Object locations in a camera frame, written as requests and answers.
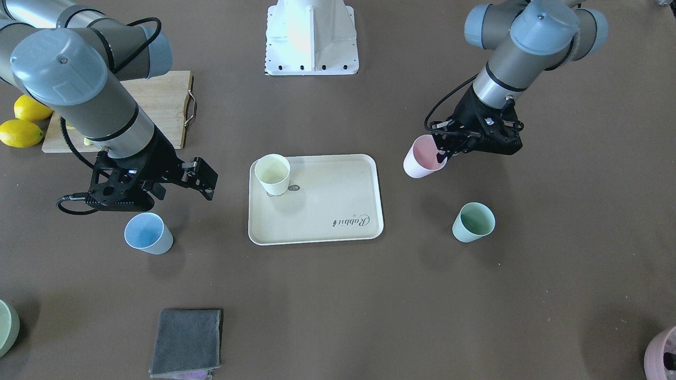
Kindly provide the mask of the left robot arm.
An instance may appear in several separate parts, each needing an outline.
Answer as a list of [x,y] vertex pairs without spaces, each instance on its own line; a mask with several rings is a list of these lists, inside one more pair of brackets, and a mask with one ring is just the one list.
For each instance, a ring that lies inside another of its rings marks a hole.
[[512,155],[522,148],[516,101],[541,72],[581,60],[604,45],[609,26],[577,1],[505,1],[475,6],[464,23],[466,41],[492,50],[467,83],[471,88],[444,121],[425,120],[437,162],[459,153]]

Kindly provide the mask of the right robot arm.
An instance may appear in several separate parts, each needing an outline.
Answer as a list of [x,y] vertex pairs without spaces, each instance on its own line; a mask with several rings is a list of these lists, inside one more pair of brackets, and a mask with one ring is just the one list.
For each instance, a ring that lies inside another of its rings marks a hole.
[[98,211],[146,212],[164,184],[213,198],[217,173],[202,159],[184,162],[121,84],[151,79],[172,66],[161,22],[130,24],[73,1],[2,1],[2,80],[60,115],[98,149],[91,185],[57,201]]

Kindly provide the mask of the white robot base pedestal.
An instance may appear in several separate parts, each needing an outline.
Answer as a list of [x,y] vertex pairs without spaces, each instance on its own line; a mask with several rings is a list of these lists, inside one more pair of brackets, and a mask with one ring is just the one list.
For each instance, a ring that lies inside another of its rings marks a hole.
[[267,75],[351,75],[359,57],[353,7],[343,1],[278,1],[268,7]]

